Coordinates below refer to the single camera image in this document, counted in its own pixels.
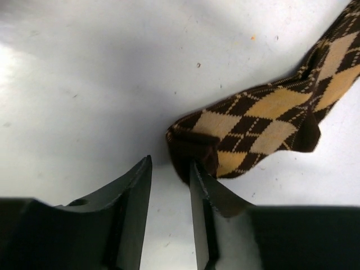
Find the brown argyle sock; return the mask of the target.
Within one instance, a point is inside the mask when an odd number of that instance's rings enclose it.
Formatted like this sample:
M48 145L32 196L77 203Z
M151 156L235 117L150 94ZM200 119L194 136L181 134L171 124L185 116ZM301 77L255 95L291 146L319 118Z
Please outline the brown argyle sock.
M178 119L166 132L174 169L197 161L236 178L277 151L312 152L320 122L359 77L359 2L351 1L291 76L250 88Z

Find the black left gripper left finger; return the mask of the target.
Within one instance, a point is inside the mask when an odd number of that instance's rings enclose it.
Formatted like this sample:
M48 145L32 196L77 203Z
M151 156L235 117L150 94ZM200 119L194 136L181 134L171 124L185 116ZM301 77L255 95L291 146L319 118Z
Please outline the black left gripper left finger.
M1 199L2 269L139 269L152 178L144 157L68 205Z

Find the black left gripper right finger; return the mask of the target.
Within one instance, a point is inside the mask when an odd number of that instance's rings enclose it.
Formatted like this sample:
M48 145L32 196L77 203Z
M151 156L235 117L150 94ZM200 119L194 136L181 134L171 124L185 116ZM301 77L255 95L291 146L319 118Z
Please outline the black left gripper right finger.
M256 206L196 162L190 193L198 269L358 269L359 208Z

